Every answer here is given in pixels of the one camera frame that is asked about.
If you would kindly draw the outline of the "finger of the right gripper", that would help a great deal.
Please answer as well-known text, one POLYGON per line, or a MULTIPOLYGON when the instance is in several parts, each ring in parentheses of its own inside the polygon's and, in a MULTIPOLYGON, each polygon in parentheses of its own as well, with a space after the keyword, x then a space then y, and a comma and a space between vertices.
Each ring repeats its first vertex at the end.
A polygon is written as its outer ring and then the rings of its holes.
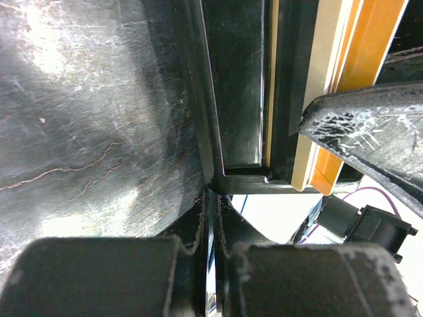
POLYGON ((422 214, 422 82, 318 97, 299 131, 422 214))

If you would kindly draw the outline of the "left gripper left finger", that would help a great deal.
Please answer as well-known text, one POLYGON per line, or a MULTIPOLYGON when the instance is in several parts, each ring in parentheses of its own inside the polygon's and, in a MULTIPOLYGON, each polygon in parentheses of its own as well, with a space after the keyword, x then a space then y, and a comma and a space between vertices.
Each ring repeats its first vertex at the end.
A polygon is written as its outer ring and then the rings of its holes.
POLYGON ((2 316, 204 316, 209 194, 149 238, 43 238, 19 256, 2 316))

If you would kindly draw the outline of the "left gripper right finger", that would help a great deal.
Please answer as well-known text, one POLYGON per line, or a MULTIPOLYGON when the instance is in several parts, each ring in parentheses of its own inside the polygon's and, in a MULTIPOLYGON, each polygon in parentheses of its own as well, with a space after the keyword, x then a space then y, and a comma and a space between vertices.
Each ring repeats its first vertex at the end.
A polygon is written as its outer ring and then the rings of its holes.
POLYGON ((413 316, 392 256, 376 244, 277 244, 218 196, 213 214, 222 316, 413 316))

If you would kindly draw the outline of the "black plastic tray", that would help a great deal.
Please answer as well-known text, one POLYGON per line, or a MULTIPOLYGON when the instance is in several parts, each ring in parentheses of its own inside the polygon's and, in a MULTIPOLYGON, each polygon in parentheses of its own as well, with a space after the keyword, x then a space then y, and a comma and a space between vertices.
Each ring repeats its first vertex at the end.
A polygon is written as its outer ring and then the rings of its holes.
POLYGON ((220 194, 329 194, 363 174, 391 191, 418 197, 422 161, 400 159, 410 138, 390 129, 348 161, 332 185, 318 186, 320 151, 303 127, 309 103, 351 74, 365 95, 399 97, 422 88, 422 76, 389 55, 421 1, 142 1, 173 112, 187 108, 188 143, 202 182, 220 194))

